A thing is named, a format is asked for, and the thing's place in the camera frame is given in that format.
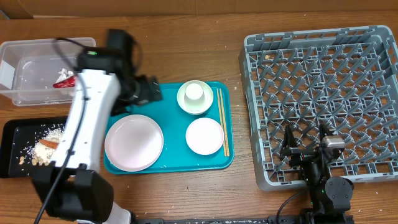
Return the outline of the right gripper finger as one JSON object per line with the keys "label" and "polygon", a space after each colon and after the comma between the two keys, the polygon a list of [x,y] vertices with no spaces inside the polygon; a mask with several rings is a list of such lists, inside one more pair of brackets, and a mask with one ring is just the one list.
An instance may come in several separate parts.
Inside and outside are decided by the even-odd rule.
{"label": "right gripper finger", "polygon": [[282,148],[285,149],[287,147],[292,147],[292,148],[298,147],[292,129],[289,124],[285,126],[284,140],[282,142]]}
{"label": "right gripper finger", "polygon": [[320,123],[319,125],[319,140],[320,145],[326,146],[326,141],[328,140],[327,136],[332,136],[333,133],[328,129],[328,127],[324,123]]}

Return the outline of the red snack wrapper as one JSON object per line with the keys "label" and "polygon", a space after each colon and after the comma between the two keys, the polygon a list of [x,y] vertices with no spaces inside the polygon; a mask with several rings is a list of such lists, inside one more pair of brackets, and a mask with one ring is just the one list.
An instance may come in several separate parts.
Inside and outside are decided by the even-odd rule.
{"label": "red snack wrapper", "polygon": [[75,86],[75,77],[71,76],[62,81],[53,84],[54,88],[69,88]]}

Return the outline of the white napkin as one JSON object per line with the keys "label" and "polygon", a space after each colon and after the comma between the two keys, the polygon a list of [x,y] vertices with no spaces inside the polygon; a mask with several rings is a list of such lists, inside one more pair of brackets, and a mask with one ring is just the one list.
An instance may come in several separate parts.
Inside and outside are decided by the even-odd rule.
{"label": "white napkin", "polygon": [[72,77],[72,76],[75,75],[73,71],[67,70],[67,69],[65,69],[65,68],[63,68],[58,74],[59,74],[60,76],[59,76],[59,78],[57,79],[57,83],[58,83],[58,82],[62,82],[62,81],[64,81],[64,80],[66,80],[66,79],[68,79],[68,78],[70,78],[70,77]]}

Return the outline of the white cup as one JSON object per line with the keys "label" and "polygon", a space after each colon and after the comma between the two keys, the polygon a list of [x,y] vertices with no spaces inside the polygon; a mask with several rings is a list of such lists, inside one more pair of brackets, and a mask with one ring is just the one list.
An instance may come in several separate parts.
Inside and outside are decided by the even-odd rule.
{"label": "white cup", "polygon": [[187,85],[185,89],[185,99],[187,101],[201,101],[204,98],[203,87],[197,83]]}

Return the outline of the small white plate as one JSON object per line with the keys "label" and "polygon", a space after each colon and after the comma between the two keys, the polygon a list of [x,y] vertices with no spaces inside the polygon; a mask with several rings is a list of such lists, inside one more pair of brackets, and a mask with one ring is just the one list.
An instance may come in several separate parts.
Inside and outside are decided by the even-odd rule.
{"label": "small white plate", "polygon": [[223,146],[224,131],[217,121],[211,118],[198,118],[188,126],[185,140],[193,152],[209,156]]}

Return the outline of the wooden chopstick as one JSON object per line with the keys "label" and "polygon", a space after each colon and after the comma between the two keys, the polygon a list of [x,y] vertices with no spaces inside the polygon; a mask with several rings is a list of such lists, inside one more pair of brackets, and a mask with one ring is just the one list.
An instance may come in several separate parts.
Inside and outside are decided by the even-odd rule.
{"label": "wooden chopstick", "polygon": [[219,89],[219,98],[220,98],[220,110],[221,110],[221,119],[223,123],[223,129],[224,129],[224,155],[226,157],[229,157],[229,143],[228,143],[228,132],[227,132],[227,127],[226,127],[226,116],[225,116],[225,110],[224,110],[224,100],[223,100],[223,93],[221,89]]}
{"label": "wooden chopstick", "polygon": [[224,156],[227,156],[226,153],[226,143],[225,143],[225,135],[224,135],[224,127],[223,127],[223,115],[222,115],[222,110],[221,110],[221,101],[220,101],[220,93],[219,93],[219,89],[217,88],[216,90],[216,94],[217,94],[217,101],[218,101],[218,111],[219,111],[219,117],[220,117],[220,126],[221,129],[223,131],[223,153]]}

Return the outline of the white bowl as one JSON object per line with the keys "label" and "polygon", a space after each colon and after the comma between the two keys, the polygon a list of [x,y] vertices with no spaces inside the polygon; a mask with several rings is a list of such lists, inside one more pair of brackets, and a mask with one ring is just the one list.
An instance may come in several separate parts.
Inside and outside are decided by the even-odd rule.
{"label": "white bowl", "polygon": [[[201,101],[187,101],[185,99],[185,89],[187,85],[191,83],[197,83],[200,84],[203,87],[204,91],[204,98]],[[191,115],[200,115],[206,112],[210,106],[213,103],[214,95],[213,95],[213,90],[211,87],[199,80],[191,80],[188,82],[185,82],[177,92],[177,103],[181,109],[183,109],[186,113],[191,114]]]}

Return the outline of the large white plate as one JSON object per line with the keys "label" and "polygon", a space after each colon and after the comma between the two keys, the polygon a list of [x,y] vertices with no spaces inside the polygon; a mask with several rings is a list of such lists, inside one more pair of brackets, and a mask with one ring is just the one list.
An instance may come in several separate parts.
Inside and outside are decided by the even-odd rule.
{"label": "large white plate", "polygon": [[151,118],[134,114],[115,122],[106,134],[105,153],[116,168],[137,172],[150,167],[160,157],[164,135]]}

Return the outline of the orange carrot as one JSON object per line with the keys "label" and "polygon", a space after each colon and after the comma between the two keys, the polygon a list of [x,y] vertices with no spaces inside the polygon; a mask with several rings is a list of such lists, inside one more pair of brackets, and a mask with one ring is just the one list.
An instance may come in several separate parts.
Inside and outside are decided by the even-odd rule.
{"label": "orange carrot", "polygon": [[58,143],[57,142],[48,141],[48,140],[45,140],[45,139],[39,139],[39,143],[41,143],[44,146],[49,147],[51,149],[56,149],[58,147]]}

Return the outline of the rice and food scraps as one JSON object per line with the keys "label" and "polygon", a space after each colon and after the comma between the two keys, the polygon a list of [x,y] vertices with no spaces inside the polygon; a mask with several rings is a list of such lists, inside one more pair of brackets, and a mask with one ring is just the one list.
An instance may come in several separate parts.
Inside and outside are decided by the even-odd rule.
{"label": "rice and food scraps", "polygon": [[50,162],[52,154],[55,149],[46,146],[44,142],[59,143],[64,133],[64,127],[61,124],[40,124],[38,126],[25,127],[27,134],[23,134],[22,129],[18,129],[26,140],[18,140],[22,143],[23,148],[20,150],[22,153],[19,156],[19,165],[32,164],[33,166],[45,165]]}

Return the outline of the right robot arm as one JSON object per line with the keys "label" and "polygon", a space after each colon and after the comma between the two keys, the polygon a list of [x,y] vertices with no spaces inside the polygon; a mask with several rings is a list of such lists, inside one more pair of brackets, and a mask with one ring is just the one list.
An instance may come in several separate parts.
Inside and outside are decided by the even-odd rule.
{"label": "right robot arm", "polygon": [[[290,125],[285,127],[281,154],[290,157],[289,165],[298,167],[307,188],[288,198],[278,209],[277,223],[353,223],[350,210],[354,184],[344,177],[332,177],[328,164],[337,160],[345,150],[344,140],[334,135],[325,124],[319,125],[319,144],[311,149],[299,149]],[[293,199],[308,193],[310,208],[304,208],[296,216],[281,216],[282,209]]]}

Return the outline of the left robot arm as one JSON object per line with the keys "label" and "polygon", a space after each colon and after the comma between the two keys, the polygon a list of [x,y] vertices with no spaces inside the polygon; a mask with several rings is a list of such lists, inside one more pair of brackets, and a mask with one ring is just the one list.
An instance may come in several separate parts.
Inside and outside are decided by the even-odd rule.
{"label": "left robot arm", "polygon": [[78,223],[136,222],[99,173],[109,117],[162,99],[156,78],[137,75],[136,44],[125,30],[111,29],[104,47],[83,46],[70,65],[76,83],[64,134],[49,164],[32,175],[40,214]]}

